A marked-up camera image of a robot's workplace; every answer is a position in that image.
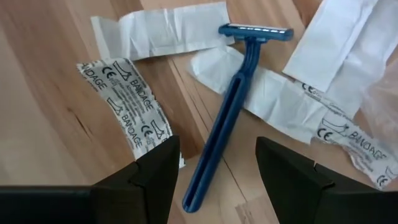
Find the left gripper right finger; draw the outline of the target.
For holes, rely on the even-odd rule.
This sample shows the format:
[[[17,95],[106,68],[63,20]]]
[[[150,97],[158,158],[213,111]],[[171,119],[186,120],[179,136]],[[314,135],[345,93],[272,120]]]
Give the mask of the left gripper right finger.
[[[265,137],[256,139],[262,182],[280,223],[397,223],[397,192],[383,192]]]

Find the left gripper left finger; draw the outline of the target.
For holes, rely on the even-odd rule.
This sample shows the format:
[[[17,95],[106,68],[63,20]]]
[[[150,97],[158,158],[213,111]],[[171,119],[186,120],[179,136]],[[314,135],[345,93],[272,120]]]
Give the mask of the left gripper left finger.
[[[180,140],[172,136],[91,191],[96,223],[167,223],[177,183]]]

